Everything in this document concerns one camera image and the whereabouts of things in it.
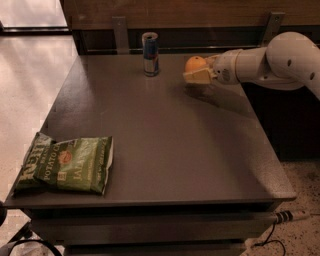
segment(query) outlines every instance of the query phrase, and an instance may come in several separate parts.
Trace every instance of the robotic hand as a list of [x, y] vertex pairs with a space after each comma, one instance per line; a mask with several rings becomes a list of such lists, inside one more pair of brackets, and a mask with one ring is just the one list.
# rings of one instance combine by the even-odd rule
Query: robotic hand
[[252, 82], [278, 90], [307, 86], [320, 100], [320, 50], [304, 35], [286, 32], [276, 36], [268, 47], [208, 57], [203, 65], [186, 68], [183, 76], [191, 84]]

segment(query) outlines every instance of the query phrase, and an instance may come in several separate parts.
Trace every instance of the wire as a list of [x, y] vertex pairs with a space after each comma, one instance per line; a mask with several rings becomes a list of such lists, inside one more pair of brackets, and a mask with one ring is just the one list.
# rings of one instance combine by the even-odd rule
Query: wire
[[266, 244], [270, 244], [270, 243], [279, 243], [281, 246], [282, 246], [282, 249], [283, 249], [283, 256], [286, 255], [287, 251], [286, 251], [286, 247], [284, 246], [284, 244], [280, 241], [280, 240], [270, 240], [270, 237], [272, 236], [273, 232], [274, 232], [274, 229], [276, 227], [276, 222], [273, 223], [272, 225], [272, 230], [270, 232], [270, 234], [268, 235], [267, 239], [264, 241], [264, 242], [261, 242], [261, 243], [255, 243], [253, 245], [253, 247], [257, 247], [257, 246], [265, 246]]

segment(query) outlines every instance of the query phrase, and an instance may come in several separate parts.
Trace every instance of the snack bag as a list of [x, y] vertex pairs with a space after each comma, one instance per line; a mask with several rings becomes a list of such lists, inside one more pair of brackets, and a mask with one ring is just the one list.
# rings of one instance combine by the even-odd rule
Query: snack bag
[[41, 157], [34, 178], [58, 189], [102, 194], [112, 158], [112, 137], [55, 143]]
[[15, 191], [19, 191], [26, 188], [38, 188], [42, 187], [42, 184], [34, 179], [34, 173], [39, 167], [40, 159], [46, 155], [50, 145], [54, 141], [47, 135], [40, 132], [36, 133], [31, 146], [29, 147], [26, 156], [23, 160], [23, 165], [20, 171], [20, 177], [15, 187]]

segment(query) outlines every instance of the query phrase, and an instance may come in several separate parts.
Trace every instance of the table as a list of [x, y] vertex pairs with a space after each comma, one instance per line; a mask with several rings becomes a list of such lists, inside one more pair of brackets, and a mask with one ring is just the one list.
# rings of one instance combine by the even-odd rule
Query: table
[[41, 132], [113, 136], [105, 194], [10, 193], [4, 205], [68, 255], [239, 255], [272, 223], [261, 214], [296, 194], [241, 86], [186, 88], [187, 58], [161, 55], [146, 77], [141, 55], [79, 56]]

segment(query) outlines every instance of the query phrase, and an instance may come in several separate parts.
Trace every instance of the blue can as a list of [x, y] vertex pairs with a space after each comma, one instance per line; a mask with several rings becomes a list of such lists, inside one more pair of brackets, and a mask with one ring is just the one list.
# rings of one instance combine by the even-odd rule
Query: blue can
[[142, 35], [143, 66], [146, 76], [156, 76], [159, 73], [158, 35], [147, 32]]

